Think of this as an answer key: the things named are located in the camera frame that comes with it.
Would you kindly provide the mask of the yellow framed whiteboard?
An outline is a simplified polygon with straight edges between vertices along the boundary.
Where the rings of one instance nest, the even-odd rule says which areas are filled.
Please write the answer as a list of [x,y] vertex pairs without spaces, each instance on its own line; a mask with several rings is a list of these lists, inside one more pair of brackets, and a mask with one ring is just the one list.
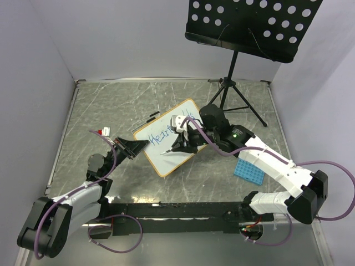
[[201,119],[196,103],[193,99],[186,99],[133,133],[134,139],[149,141],[144,153],[160,177],[166,177],[194,156],[183,152],[165,152],[178,136],[170,128],[173,115]]

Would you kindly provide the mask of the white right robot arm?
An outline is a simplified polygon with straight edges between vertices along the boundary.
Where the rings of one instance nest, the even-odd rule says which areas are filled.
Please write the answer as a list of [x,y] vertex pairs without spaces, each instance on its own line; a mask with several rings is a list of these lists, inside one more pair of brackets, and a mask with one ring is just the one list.
[[328,176],[323,171],[312,172],[296,165],[249,129],[231,124],[215,104],[204,106],[199,114],[198,120],[183,115],[171,117],[170,127],[177,134],[172,152],[195,154],[200,146],[209,144],[220,155],[244,160],[278,182],[285,191],[254,191],[244,198],[242,214],[249,221],[266,213],[282,213],[303,224],[313,222],[328,193]]

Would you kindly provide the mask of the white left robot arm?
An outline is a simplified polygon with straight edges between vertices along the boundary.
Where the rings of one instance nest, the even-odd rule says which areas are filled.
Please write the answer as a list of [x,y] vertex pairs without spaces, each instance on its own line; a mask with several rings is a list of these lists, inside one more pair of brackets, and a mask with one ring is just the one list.
[[126,159],[134,159],[149,144],[148,140],[125,140],[116,137],[108,142],[105,156],[93,154],[88,159],[86,179],[70,192],[38,198],[18,235],[17,245],[31,250],[39,258],[54,258],[67,238],[92,219],[105,222],[110,215],[108,194],[113,181],[109,175]]

